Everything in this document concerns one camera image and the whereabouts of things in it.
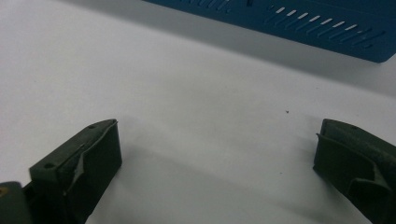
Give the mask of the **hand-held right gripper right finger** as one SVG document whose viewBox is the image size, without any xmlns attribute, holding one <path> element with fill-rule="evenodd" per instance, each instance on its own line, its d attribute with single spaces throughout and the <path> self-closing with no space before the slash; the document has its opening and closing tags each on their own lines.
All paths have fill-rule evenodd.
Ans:
<svg viewBox="0 0 396 224">
<path fill-rule="evenodd" d="M 314 170 L 373 224 L 396 224 L 396 146 L 357 126 L 325 119 Z"/>
</svg>

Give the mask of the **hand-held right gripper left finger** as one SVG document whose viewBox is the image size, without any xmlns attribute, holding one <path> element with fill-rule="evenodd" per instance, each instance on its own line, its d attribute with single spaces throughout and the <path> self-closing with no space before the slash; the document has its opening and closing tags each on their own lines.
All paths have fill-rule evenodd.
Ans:
<svg viewBox="0 0 396 224">
<path fill-rule="evenodd" d="M 25 187 L 35 224 L 85 224 L 122 158 L 118 122 L 84 128 L 30 169 Z"/>
</svg>

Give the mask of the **blue file rack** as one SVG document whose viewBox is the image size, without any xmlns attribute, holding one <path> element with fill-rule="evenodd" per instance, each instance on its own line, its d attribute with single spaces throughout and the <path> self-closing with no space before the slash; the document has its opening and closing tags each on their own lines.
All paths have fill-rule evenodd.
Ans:
<svg viewBox="0 0 396 224">
<path fill-rule="evenodd" d="M 145 0 L 374 63 L 396 54 L 396 0 Z"/>
</svg>

